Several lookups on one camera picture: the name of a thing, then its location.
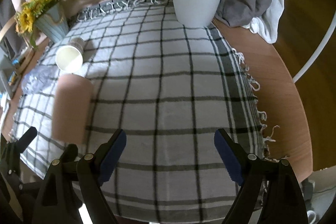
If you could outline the white paper cup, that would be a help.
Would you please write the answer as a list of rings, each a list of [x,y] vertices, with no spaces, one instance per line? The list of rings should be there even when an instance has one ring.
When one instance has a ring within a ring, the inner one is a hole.
[[[67,45],[60,47],[55,55],[55,62],[61,71],[74,73],[83,64],[86,42],[82,38],[73,38]]]

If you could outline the checkered tablecloth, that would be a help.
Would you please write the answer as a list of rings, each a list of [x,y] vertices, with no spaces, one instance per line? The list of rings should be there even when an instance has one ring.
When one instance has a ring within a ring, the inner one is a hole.
[[[119,128],[126,147],[102,191],[117,216],[156,223],[223,219],[239,191],[214,145],[222,128],[246,152],[264,156],[259,84],[244,57],[211,25],[188,28],[171,0],[113,0],[81,10],[62,42],[50,44],[40,65],[51,68],[45,89],[23,95],[12,139],[29,127],[37,137],[22,160],[43,177],[66,144],[51,136],[61,75],[56,51],[86,41],[77,73],[93,84],[87,140],[94,152]]]

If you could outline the sunflower bouquet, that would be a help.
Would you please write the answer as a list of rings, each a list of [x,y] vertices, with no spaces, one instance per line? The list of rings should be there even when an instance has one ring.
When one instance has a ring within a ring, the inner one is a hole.
[[[60,0],[29,0],[21,4],[14,15],[15,31],[19,36],[29,38],[29,45],[36,48],[37,21],[56,6]]]

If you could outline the pink plastic cup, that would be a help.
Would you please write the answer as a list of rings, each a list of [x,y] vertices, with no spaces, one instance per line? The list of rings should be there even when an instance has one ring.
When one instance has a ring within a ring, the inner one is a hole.
[[[92,93],[93,84],[82,76],[66,74],[59,78],[52,111],[51,134],[54,139],[84,143]]]

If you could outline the light blue ribbed vase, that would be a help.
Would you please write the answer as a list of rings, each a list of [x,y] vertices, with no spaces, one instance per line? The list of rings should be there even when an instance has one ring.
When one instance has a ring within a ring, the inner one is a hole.
[[[57,3],[34,23],[52,42],[61,42],[69,32],[67,19],[61,4]]]

